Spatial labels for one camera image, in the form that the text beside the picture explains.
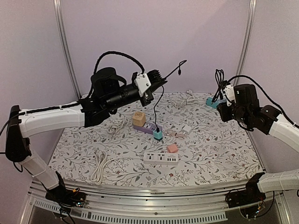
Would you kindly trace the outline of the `light blue charger plug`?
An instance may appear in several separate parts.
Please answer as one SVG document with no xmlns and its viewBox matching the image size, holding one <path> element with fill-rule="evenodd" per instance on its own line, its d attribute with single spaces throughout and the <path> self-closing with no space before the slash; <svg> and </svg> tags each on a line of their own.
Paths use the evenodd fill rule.
<svg viewBox="0 0 299 224">
<path fill-rule="evenodd" d="M 219 99 L 219 100 L 216 100 L 214 103 L 213 103 L 213 105 L 214 105 L 214 108 L 216 109 L 217 108 L 217 106 L 219 106 L 220 104 L 222 104 L 222 103 L 227 103 L 227 100 L 226 99 Z"/>
</svg>

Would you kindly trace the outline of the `beige cube socket adapter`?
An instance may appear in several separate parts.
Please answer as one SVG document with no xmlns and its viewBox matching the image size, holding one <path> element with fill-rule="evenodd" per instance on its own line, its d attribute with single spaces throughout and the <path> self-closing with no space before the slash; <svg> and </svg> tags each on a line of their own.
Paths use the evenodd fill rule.
<svg viewBox="0 0 299 224">
<path fill-rule="evenodd" d="M 146 123 L 146 115 L 143 112 L 135 112 L 132 117 L 132 123 L 135 126 L 144 126 Z"/>
</svg>

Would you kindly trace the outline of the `purple power strip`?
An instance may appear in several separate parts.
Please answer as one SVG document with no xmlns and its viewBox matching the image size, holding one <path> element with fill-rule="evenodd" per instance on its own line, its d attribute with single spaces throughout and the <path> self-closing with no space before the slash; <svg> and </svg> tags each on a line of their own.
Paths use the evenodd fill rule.
<svg viewBox="0 0 299 224">
<path fill-rule="evenodd" d="M 156 125 L 153 124 L 153 123 L 150 123 L 150 122 L 146 122 L 144 124 L 144 126 L 136 126 L 136 125 L 133 125 L 133 128 L 137 131 L 141 131 L 141 132 L 144 132 L 144 133 L 148 133 L 148 134 L 153 134 L 153 132 L 156 130 Z"/>
</svg>

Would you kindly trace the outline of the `white power strip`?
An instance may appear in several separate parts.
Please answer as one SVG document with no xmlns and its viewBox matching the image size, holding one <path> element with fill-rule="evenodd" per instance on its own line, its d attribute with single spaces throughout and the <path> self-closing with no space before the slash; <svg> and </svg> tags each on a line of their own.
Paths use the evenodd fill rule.
<svg viewBox="0 0 299 224">
<path fill-rule="evenodd" d="M 149 164 L 149 165 L 177 166 L 179 159 L 178 159 L 178 154 L 150 152 L 150 153 L 144 153 L 143 162 L 144 164 Z"/>
</svg>

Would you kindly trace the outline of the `teal charger plug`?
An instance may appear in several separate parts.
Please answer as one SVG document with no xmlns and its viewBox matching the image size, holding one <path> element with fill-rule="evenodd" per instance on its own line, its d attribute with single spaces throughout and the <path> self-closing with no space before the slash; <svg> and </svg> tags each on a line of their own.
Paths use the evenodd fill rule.
<svg viewBox="0 0 299 224">
<path fill-rule="evenodd" d="M 159 130 L 159 131 L 154 130 L 153 131 L 153 137 L 154 137 L 154 139 L 156 139 L 158 141 L 162 140 L 163 139 L 163 133 L 162 133 L 162 131 L 161 130 Z"/>
</svg>

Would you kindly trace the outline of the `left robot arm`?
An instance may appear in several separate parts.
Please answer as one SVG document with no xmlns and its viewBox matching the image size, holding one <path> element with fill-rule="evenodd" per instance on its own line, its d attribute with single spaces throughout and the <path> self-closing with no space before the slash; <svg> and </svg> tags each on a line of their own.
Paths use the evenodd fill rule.
<svg viewBox="0 0 299 224">
<path fill-rule="evenodd" d="M 115 68 L 106 67 L 91 76 L 91 96 L 77 102 L 48 108 L 21 110 L 11 108 L 7 123 L 5 155 L 12 162 L 22 165 L 37 178 L 60 203 L 69 199 L 63 181 L 39 155 L 29 148 L 33 135 L 69 127 L 91 127 L 101 124 L 117 109 L 135 101 L 146 106 L 153 100 L 153 92 L 167 80 L 158 70 L 148 73 L 135 72 L 131 84 L 116 74 Z"/>
</svg>

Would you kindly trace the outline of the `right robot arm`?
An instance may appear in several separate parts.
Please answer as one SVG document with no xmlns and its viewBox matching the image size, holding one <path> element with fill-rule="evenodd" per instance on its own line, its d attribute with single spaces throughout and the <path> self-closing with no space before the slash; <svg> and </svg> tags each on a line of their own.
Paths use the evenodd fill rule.
<svg viewBox="0 0 299 224">
<path fill-rule="evenodd" d="M 233 86 L 225 81 L 220 84 L 219 90 L 226 98 L 225 103 L 217 105 L 223 122 L 235 120 L 247 131 L 258 129 L 293 150 L 299 150 L 299 129 L 296 124 L 291 123 L 278 107 L 261 107 L 253 84 Z M 246 190 L 241 197 L 245 203 L 252 203 L 261 193 L 298 188 L 298 169 L 279 173 L 257 173 L 246 183 Z"/>
</svg>

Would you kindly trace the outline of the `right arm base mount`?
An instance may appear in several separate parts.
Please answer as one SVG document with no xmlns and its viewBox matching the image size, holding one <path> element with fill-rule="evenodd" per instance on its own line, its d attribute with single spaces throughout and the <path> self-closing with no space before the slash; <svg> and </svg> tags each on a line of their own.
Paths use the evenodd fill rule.
<svg viewBox="0 0 299 224">
<path fill-rule="evenodd" d="M 225 202 L 229 208 L 239 208 L 241 216 L 247 220 L 256 219 L 265 208 L 266 195 L 264 193 L 250 193 L 249 190 L 232 189 L 225 195 Z"/>
</svg>

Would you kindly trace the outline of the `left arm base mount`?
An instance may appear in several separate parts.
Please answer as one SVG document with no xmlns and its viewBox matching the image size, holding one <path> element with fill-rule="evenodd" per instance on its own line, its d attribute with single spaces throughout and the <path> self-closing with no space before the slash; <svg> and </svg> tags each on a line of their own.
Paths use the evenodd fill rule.
<svg viewBox="0 0 299 224">
<path fill-rule="evenodd" d="M 87 203 L 86 193 L 81 192 L 80 188 L 66 189 L 58 186 L 55 189 L 47 190 L 45 198 L 69 208 L 83 207 Z"/>
</svg>

